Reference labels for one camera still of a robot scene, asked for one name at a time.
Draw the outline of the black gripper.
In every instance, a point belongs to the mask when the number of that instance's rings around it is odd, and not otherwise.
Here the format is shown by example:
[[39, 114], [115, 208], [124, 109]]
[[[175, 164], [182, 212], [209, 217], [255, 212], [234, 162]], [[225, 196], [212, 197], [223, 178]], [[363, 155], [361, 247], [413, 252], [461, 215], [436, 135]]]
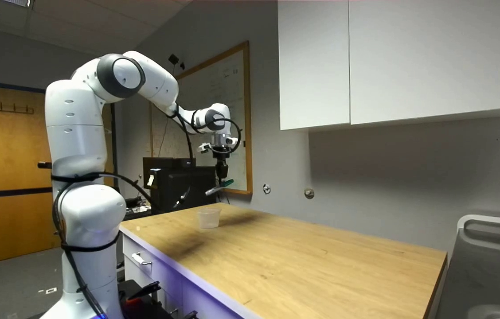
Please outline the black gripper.
[[228, 178], [228, 165], [227, 165], [227, 158], [230, 157], [230, 151], [225, 148], [212, 148], [212, 158], [216, 160], [216, 178], [218, 183], [221, 183], [221, 180]]

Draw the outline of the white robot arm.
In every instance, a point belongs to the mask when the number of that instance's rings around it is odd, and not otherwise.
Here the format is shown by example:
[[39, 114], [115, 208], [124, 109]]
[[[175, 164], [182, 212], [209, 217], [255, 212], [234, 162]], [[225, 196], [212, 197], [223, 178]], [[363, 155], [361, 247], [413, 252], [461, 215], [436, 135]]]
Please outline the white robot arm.
[[241, 130], [223, 103], [177, 105], [177, 80], [140, 52], [106, 54], [55, 80], [44, 95], [51, 160], [51, 220], [62, 249], [62, 295], [40, 319], [124, 319], [117, 288], [118, 224], [124, 197], [108, 187], [103, 109], [142, 96], [186, 134], [207, 134], [202, 148], [225, 160]]

